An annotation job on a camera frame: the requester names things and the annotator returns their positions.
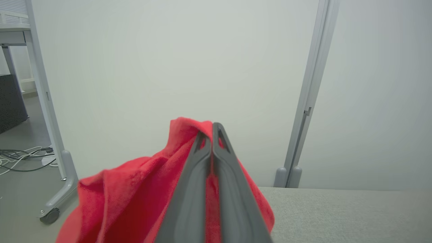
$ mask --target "metal leg foot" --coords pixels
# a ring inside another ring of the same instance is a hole
[[[69,195],[71,195],[78,185],[78,176],[76,175],[70,152],[63,150],[61,152],[61,157],[63,159],[64,168],[66,171],[66,177],[64,178],[66,183],[63,185],[60,191],[57,192],[57,194],[45,204],[44,209],[39,212],[38,218],[43,218],[54,209],[57,209],[59,204]]]

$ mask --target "white wall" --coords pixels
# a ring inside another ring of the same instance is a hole
[[[259,185],[284,163],[318,0],[33,2],[79,177],[161,150],[179,116],[224,124]]]
[[[432,189],[432,1],[341,1],[301,188]]]

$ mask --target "table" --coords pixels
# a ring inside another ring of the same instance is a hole
[[[275,243],[432,242],[432,192],[260,187]]]

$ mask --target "red cloth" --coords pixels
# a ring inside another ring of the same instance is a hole
[[[79,206],[66,219],[56,242],[153,242],[198,131],[212,139],[212,122],[172,120],[162,151],[80,180]],[[271,231],[273,212],[241,168]],[[212,174],[206,181],[206,242],[220,242],[218,183]]]

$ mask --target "caster wheel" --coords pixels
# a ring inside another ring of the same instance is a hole
[[[53,208],[47,215],[39,218],[39,220],[44,224],[52,224],[58,219],[59,215],[60,210],[58,208]]]

